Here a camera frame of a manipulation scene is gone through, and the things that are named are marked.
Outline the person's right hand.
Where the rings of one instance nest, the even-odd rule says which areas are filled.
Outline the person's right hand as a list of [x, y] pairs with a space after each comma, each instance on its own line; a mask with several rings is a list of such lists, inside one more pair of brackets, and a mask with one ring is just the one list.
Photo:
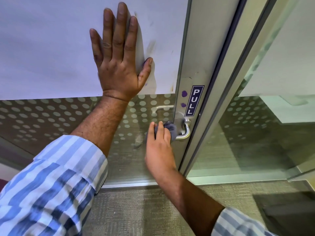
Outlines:
[[146, 145], [145, 162], [156, 182], [165, 177], [171, 170], [176, 170], [174, 154], [171, 147], [171, 134], [163, 123], [158, 123], [156, 139]]

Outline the silver aluminium door frame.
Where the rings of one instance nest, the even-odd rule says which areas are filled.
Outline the silver aluminium door frame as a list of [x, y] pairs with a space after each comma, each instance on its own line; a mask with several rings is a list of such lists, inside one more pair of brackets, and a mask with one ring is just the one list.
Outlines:
[[212, 181], [293, 181], [301, 173], [285, 148], [283, 127], [260, 94], [240, 96], [264, 47], [295, 0], [247, 0], [219, 57], [181, 171]]

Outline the person's left forearm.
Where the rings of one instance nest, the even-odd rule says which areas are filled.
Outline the person's left forearm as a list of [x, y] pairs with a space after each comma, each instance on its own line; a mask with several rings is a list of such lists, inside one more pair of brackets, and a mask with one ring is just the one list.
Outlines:
[[102, 96], [93, 111], [70, 133], [96, 145], [107, 157], [129, 101]]

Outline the glass door with dotted film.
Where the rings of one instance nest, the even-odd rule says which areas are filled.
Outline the glass door with dotted film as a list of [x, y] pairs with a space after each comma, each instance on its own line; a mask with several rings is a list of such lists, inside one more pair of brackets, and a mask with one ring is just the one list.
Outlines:
[[[106, 184], [153, 182], [144, 163], [150, 122], [185, 116], [192, 86], [204, 89], [246, 0], [0, 0], [0, 178], [8, 181], [48, 143], [69, 134], [101, 97], [89, 30], [124, 2], [138, 20], [136, 72], [151, 74], [132, 98], [108, 154]], [[179, 167], [191, 137], [172, 146]]]

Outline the person's left hand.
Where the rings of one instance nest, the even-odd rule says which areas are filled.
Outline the person's left hand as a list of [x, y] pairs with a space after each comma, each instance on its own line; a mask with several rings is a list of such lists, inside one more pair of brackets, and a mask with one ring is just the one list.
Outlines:
[[136, 72], [136, 41], [138, 20], [135, 16], [126, 25], [123, 59], [113, 59], [112, 39], [116, 23], [111, 9], [104, 9], [101, 47], [103, 62], [97, 66], [98, 77], [103, 96], [130, 101], [144, 87], [145, 82], [138, 82]]

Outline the grey cleaning cloth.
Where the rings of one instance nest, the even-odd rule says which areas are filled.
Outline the grey cleaning cloth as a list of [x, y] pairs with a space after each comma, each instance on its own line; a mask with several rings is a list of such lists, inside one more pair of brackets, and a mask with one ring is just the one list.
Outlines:
[[[177, 127], [176, 127], [176, 125], [173, 122], [171, 122], [171, 121], [167, 121], [167, 122], [163, 123], [163, 126], [164, 126], [164, 128], [167, 128], [170, 131], [170, 134], [171, 134], [170, 142], [175, 141], [175, 139], [177, 137]], [[157, 131], [158, 131], [158, 123], [156, 123], [155, 127], [154, 127], [154, 139], [156, 139]]]

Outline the person's right forearm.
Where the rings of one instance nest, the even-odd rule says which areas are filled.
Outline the person's right forearm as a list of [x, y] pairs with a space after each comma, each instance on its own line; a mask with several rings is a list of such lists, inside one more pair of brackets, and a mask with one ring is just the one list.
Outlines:
[[194, 234], [210, 236], [225, 207], [188, 181], [176, 169], [160, 168], [152, 174]]

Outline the glass side panel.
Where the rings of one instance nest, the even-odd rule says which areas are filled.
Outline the glass side panel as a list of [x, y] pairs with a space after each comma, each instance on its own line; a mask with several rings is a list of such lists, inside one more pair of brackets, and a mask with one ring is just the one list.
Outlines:
[[315, 0], [246, 0], [181, 171], [197, 185], [315, 178]]

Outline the dark blue door sign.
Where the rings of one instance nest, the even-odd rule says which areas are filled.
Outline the dark blue door sign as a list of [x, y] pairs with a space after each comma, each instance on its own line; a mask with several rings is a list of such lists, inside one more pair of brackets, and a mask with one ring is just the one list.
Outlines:
[[187, 108], [185, 111], [185, 117], [193, 117], [196, 112], [196, 108], [200, 101], [204, 85], [192, 86], [190, 97], [187, 103]]

